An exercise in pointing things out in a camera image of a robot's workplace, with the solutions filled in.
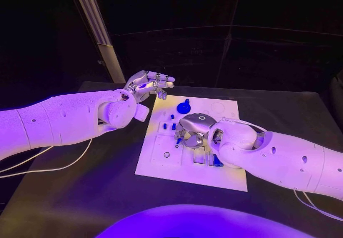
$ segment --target robotic hand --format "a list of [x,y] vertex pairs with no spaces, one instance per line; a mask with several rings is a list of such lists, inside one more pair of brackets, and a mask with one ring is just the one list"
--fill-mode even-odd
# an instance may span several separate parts
[[69,145],[122,128],[132,117],[144,121],[148,108],[138,104],[150,94],[165,98],[163,88],[174,78],[139,71],[124,89],[52,97],[16,110],[0,112],[0,160],[28,149]]
[[180,120],[174,138],[190,148],[200,147],[206,139],[226,166],[243,168],[288,189],[343,200],[343,153],[252,125],[262,130],[256,132],[250,125],[226,118],[216,122],[209,115],[191,114]]

